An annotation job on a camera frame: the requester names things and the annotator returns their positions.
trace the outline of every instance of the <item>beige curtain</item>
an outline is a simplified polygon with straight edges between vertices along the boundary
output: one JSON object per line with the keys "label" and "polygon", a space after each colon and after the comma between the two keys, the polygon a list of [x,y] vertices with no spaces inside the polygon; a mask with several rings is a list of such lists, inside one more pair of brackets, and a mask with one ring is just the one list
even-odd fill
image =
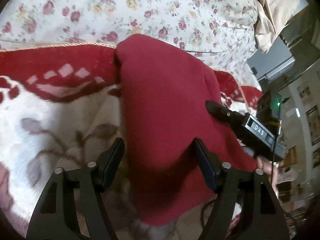
{"label": "beige curtain", "polygon": [[255,37],[262,52],[269,51],[299,3],[300,0],[256,0],[259,18]]}

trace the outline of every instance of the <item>bed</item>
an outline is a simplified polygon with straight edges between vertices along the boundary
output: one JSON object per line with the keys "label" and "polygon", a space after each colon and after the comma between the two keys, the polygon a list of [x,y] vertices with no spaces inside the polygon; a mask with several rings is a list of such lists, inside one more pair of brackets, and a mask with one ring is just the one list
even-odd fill
{"label": "bed", "polygon": [[[233,94],[222,90],[223,104],[232,110],[255,114],[261,88],[246,60],[257,49],[254,24],[258,13],[261,16],[259,9],[257,0],[10,0],[0,14],[0,55],[1,50],[14,52],[73,43],[113,47],[128,36],[141,33],[185,50],[215,71],[231,74],[239,90],[232,91]],[[50,78],[55,75],[72,73],[85,78],[88,75],[85,66],[76,71],[69,65],[56,70],[42,65],[35,74],[30,74],[23,71],[19,59],[16,62],[18,66],[12,67],[21,69],[19,75],[25,83],[0,72],[0,207],[16,230],[25,235],[46,178],[55,167],[78,167],[65,159],[31,162],[44,141],[62,144],[55,134],[57,125],[52,122],[57,112],[81,109],[72,124],[68,120],[63,124],[73,134],[77,129],[90,134],[93,125],[109,124],[103,130],[107,139],[90,145],[90,151],[96,153],[121,135],[123,124],[119,99],[109,93],[117,90],[116,85],[67,103],[47,101],[28,90],[29,85],[37,82],[52,86]],[[95,81],[103,82],[99,77]],[[64,87],[63,93],[72,94],[72,86]],[[22,106],[22,101],[30,103]],[[105,112],[109,113],[108,120],[103,117]],[[17,128],[21,120],[24,120],[22,128]],[[42,138],[28,137],[25,133],[38,131],[43,125],[50,132]],[[64,139],[66,151],[77,155],[75,138]]]}

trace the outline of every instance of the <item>red cloth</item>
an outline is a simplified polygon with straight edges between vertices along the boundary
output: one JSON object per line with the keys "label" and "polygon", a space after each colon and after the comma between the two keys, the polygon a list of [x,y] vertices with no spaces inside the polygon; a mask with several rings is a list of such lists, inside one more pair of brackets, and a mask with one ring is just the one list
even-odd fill
{"label": "red cloth", "polygon": [[222,162],[246,171],[256,168],[232,130],[205,109],[206,100],[221,103],[212,69],[143,35],[121,42],[116,55],[121,63],[132,199],[142,221],[168,223],[213,196],[188,151],[195,137]]}

